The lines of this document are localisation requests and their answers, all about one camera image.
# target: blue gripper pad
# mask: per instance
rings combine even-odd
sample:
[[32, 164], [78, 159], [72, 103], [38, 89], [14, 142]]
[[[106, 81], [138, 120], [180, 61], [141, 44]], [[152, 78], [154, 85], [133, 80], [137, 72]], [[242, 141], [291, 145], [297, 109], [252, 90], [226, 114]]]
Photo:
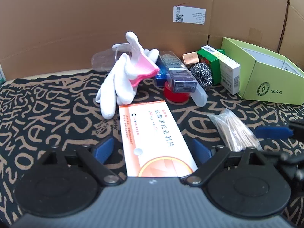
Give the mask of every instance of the blue gripper pad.
[[194, 157], [201, 162], [201, 164], [206, 163], [215, 154], [215, 148], [212, 146], [205, 146], [203, 141], [199, 138], [192, 140]]
[[104, 163], [114, 150], [114, 139], [112, 136], [107, 136], [100, 143], [94, 145], [91, 153], [100, 163]]
[[288, 139], [293, 136], [293, 131], [289, 127], [282, 126], [258, 126], [254, 130], [257, 138], [264, 139]]

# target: patterned rug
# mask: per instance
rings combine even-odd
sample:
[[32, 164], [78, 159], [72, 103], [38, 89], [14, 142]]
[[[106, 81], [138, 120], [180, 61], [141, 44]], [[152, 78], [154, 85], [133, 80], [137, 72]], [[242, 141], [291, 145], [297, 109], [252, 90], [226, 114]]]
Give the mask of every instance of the patterned rug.
[[[14, 200], [16, 180], [52, 145], [66, 150], [76, 145], [96, 144], [111, 134], [116, 144], [106, 165], [120, 177], [126, 177], [118, 112], [113, 119], [104, 120], [94, 100], [104, 77], [90, 71], [34, 81], [18, 79], [0, 89], [0, 218], [3, 222], [12, 224], [22, 216]], [[221, 85], [207, 94], [207, 105], [202, 108], [192, 99], [181, 104], [167, 101], [188, 145], [197, 137], [205, 144], [223, 144], [207, 114], [219, 114], [225, 107], [250, 129], [266, 124], [283, 125], [304, 117], [303, 106], [241, 100]], [[162, 89], [147, 79], [140, 84], [134, 102], [163, 99]], [[261, 145], [264, 150], [285, 151], [290, 155], [304, 150], [304, 144], [294, 139], [264, 140]], [[284, 212], [297, 225], [303, 222], [303, 200], [296, 198]]]

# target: tape strip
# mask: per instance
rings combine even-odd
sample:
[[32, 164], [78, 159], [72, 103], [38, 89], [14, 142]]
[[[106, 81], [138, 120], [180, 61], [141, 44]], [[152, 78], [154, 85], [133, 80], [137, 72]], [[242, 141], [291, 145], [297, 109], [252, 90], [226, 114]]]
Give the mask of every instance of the tape strip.
[[260, 46], [262, 42], [263, 33], [261, 30], [250, 28], [247, 42], [253, 45]]

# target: plastic bag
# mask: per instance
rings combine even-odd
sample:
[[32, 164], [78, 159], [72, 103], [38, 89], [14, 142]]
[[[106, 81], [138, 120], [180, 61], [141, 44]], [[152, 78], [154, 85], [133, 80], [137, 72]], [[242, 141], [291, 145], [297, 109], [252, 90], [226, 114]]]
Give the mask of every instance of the plastic bag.
[[253, 146], [263, 150], [259, 140], [252, 131], [229, 109], [219, 115], [208, 115], [217, 127], [225, 145], [233, 152], [240, 152], [246, 147]]

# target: green cardboard box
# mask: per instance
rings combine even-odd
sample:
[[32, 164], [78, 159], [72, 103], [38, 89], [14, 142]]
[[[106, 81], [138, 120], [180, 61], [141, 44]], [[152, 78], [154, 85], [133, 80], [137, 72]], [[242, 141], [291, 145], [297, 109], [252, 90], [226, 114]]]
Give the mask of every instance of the green cardboard box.
[[224, 55], [226, 55], [225, 54], [225, 50], [223, 50], [223, 49], [216, 49], [218, 52], [221, 52], [222, 54], [224, 54]]
[[206, 63], [209, 65], [212, 72], [212, 85], [217, 85], [221, 82], [221, 69], [219, 65], [219, 60], [216, 56], [211, 54], [205, 49], [200, 49], [197, 52], [200, 63]]
[[241, 65], [243, 99], [292, 105], [304, 102], [304, 72], [273, 51], [235, 39], [224, 38], [222, 49]]

